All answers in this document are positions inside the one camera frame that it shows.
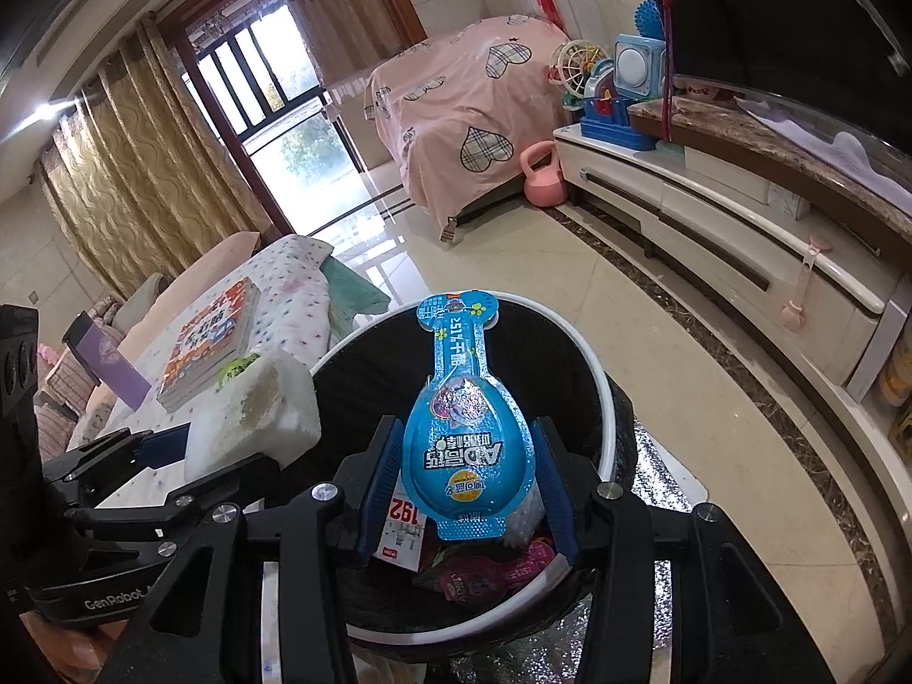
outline ceiling light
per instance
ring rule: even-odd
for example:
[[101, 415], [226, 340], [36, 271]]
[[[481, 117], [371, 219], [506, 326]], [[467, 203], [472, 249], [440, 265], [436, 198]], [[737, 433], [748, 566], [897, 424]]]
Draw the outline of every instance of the ceiling light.
[[52, 121], [52, 120], [54, 120], [54, 118], [56, 118], [56, 116], [58, 115], [58, 113], [61, 110], [63, 110], [65, 107], [67, 107], [67, 104], [68, 104], [68, 102], [66, 100], [62, 101], [62, 104], [61, 103], [57, 103], [54, 105], [49, 104], [49, 103], [40, 104], [37, 108], [35, 108], [35, 113], [34, 113], [35, 120]]

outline tile floor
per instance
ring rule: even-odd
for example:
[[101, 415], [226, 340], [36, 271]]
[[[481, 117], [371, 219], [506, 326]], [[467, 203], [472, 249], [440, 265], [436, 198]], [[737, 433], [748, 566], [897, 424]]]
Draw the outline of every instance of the tile floor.
[[[577, 209], [562, 211], [592, 224]], [[611, 239], [605, 229], [598, 232], [602, 239], [636, 262], [636, 250], [624, 250], [626, 239]], [[450, 247], [437, 241], [430, 218], [400, 189], [318, 237], [335, 244], [336, 256], [387, 292], [393, 306], [482, 288], [527, 296], [567, 318], [628, 393], [646, 429], [706, 486], [769, 565], [837, 682], [860, 681], [882, 657], [877, 614], [856, 557], [783, 438], [681, 325], [553, 218], [511, 200], [459, 228]], [[783, 411], [825, 452], [815, 411], [775, 367], [763, 368], [768, 358], [754, 351], [756, 344], [680, 278], [640, 262], [751, 363]], [[827, 462], [832, 456], [824, 452]], [[846, 480], [845, 473], [833, 476]], [[845, 492], [850, 502], [856, 498], [851, 487]], [[863, 509], [856, 511], [864, 524]]]

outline door frame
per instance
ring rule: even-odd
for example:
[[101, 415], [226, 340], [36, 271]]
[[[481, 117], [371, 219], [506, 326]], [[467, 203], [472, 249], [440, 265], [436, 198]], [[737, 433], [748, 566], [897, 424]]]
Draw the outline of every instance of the door frame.
[[[272, 218], [275, 227], [284, 235], [292, 234], [294, 230], [291, 223], [278, 203], [275, 202], [275, 198], [272, 197], [266, 182], [263, 181], [263, 177], [260, 176], [257, 167], [243, 147], [243, 141], [234, 131], [213, 91], [203, 78], [197, 62], [198, 54], [196, 54], [187, 34], [188, 29], [193, 28], [193, 26], [211, 16], [225, 1], [183, 0], [168, 14], [158, 20], [158, 30], [164, 42], [172, 46], [181, 57], [181, 61], [184, 62], [184, 69], [187, 71], [187, 75], [199, 95], [199, 100], [209, 113], [213, 125], [215, 125], [219, 136], [222, 138], [222, 142], [225, 143], [225, 148], [231, 154], [234, 163], [236, 163], [241, 174], [247, 180], [247, 184], [250, 185], [254, 195], [256, 195], [263, 208], [266, 209], [266, 213]], [[406, 48], [428, 37], [424, 26], [421, 25], [421, 20], [418, 19], [418, 13], [415, 11], [412, 0], [382, 1], [386, 6], [386, 12], [389, 13], [393, 26], [396, 28]], [[349, 154], [354, 156], [348, 143], [348, 141], [343, 140], [343, 144], [349, 150]]]

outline red number 192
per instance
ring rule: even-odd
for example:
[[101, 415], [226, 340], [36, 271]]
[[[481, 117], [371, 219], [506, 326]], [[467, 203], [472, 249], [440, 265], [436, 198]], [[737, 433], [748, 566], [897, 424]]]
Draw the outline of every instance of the red number 192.
[[393, 499], [392, 505], [389, 507], [389, 518], [404, 523], [418, 524], [418, 510], [415, 509], [412, 502]]

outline gold patterned curtain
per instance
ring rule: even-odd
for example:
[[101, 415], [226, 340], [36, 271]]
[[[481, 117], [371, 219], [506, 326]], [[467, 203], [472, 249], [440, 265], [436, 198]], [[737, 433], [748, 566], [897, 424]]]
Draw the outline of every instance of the gold patterned curtain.
[[286, 0], [320, 78], [331, 89], [404, 48], [382, 0]]
[[125, 298], [236, 231], [275, 233], [150, 19], [81, 88], [38, 161], [63, 233]]

